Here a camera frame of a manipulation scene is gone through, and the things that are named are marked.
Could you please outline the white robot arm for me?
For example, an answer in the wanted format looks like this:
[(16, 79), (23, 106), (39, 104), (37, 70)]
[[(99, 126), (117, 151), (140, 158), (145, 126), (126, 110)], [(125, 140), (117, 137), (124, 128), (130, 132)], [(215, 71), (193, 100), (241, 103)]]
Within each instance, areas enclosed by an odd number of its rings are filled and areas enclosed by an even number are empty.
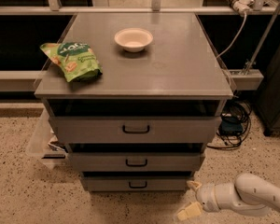
[(280, 214), (280, 188), (257, 175), (242, 173), (233, 182), (222, 184), (187, 184), (195, 192), (196, 201), (177, 212), (179, 221), (198, 217), (203, 211), (232, 210), (243, 216), (262, 217), (273, 209)]

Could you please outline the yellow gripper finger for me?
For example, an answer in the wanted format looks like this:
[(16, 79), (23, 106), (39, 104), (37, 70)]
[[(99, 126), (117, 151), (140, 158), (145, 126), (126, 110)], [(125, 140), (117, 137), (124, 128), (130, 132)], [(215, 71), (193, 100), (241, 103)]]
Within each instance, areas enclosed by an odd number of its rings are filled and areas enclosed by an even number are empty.
[(202, 214), (202, 211), (203, 207), (198, 202), (195, 202), (180, 210), (176, 216), (179, 221), (184, 221), (189, 218), (200, 216)]
[(201, 182), (197, 182), (197, 181), (193, 181), (193, 180), (190, 180), (187, 182), (187, 185), (190, 189), (192, 189), (193, 191), (197, 191), (201, 186), (202, 186), (202, 183)]

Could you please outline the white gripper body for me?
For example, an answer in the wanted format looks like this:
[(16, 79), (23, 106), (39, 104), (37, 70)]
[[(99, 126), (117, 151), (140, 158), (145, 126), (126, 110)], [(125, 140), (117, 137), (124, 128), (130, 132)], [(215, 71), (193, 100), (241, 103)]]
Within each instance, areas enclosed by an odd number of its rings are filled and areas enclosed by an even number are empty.
[(196, 191), (196, 200), (202, 205), (203, 210), (206, 212), (215, 213), (220, 211), (217, 204), (215, 187), (215, 184), (201, 185)]

